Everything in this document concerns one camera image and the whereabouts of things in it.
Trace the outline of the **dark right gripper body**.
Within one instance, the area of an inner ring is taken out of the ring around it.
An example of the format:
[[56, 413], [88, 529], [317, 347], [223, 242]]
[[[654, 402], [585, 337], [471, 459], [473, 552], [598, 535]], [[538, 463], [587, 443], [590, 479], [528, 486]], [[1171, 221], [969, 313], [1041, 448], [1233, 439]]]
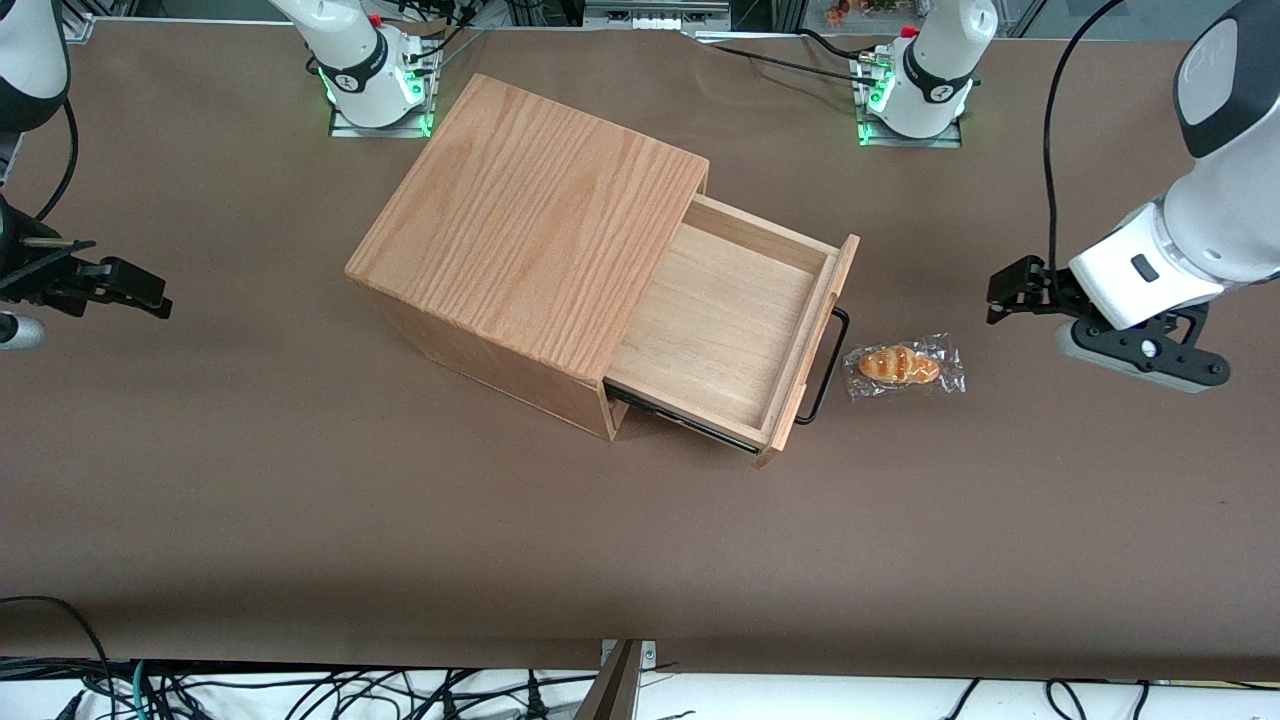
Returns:
[[96, 246], [92, 240], [4, 240], [1, 300], [42, 305], [46, 296], [84, 301], [95, 297], [97, 292], [81, 274], [90, 263], [76, 254]]

